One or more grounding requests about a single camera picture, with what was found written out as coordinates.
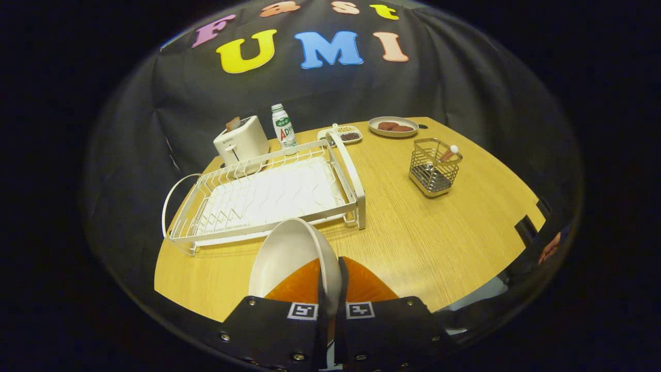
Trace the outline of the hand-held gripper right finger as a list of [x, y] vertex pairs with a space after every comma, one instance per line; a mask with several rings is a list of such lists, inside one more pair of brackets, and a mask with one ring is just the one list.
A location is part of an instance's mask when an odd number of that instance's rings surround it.
[[344, 370], [417, 370], [438, 362], [459, 345], [415, 296], [351, 301], [357, 288], [352, 259], [338, 258], [342, 289], [335, 321], [335, 362]]

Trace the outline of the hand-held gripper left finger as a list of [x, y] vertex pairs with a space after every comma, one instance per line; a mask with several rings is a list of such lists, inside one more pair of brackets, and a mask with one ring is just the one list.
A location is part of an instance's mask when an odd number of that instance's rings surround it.
[[208, 330], [206, 341], [224, 355], [267, 370], [326, 369], [326, 305], [321, 264], [314, 259], [264, 297], [244, 297], [225, 322]]

